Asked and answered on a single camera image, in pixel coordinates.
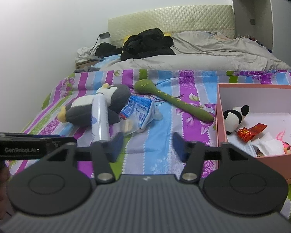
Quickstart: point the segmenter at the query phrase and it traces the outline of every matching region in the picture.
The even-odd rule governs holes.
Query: human hand
[[[6,212],[8,197],[6,195],[6,184],[10,178],[9,169],[5,166],[0,172],[0,220],[3,219]]]

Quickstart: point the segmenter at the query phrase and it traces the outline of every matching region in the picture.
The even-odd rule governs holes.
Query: panda plush toy
[[[242,120],[249,113],[249,106],[235,107],[223,112],[225,131],[230,135],[241,124]]]

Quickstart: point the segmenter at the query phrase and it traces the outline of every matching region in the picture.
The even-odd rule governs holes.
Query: pink toy
[[[283,141],[283,136],[285,134],[286,130],[281,131],[280,133],[277,134],[276,139],[281,141],[283,144],[283,150],[285,152],[285,154],[289,154],[291,153],[291,145],[289,145],[287,142]]]

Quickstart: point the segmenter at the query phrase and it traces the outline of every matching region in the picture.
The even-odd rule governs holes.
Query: quilted headboard
[[[231,5],[187,5],[137,12],[108,20],[114,45],[122,46],[123,39],[144,30],[158,27],[164,33],[189,30],[220,31],[235,37],[234,12]]]

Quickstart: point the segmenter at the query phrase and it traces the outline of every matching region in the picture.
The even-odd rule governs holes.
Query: open cardboard box
[[[258,123],[266,124],[263,133],[269,132],[273,138],[285,130],[283,140],[291,145],[291,86],[229,83],[218,84],[216,122],[219,145],[228,141],[223,111],[244,105],[250,107],[249,114],[241,123],[244,127],[250,128]],[[288,184],[291,183],[291,154],[257,159],[280,173]]]

